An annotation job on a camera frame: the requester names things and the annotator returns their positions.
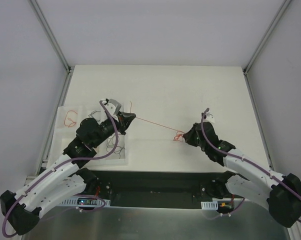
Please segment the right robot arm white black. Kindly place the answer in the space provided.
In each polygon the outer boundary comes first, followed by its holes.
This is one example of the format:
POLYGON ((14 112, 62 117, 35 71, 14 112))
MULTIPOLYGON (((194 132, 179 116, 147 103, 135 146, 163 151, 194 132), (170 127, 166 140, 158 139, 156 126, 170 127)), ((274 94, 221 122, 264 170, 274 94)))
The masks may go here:
POLYGON ((233 144, 219 139, 209 122, 194 123, 183 139, 199 147, 207 157, 228 168, 206 192, 214 198, 243 197, 262 208, 280 225, 290 228, 301 217, 301 181, 290 173, 265 169, 246 157, 233 144))

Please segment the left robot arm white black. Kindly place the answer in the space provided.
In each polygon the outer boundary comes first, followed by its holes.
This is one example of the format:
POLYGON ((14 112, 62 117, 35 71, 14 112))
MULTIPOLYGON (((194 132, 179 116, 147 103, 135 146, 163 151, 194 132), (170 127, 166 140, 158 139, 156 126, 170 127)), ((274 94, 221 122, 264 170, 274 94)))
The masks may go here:
POLYGON ((83 119, 75 138, 50 167, 16 192, 6 190, 1 194, 2 235, 5 238, 22 236, 65 199, 95 193, 97 178, 85 165, 110 156, 110 152, 97 156, 95 149, 111 136, 118 141, 135 118, 135 113, 119 111, 102 122, 93 117, 83 119))

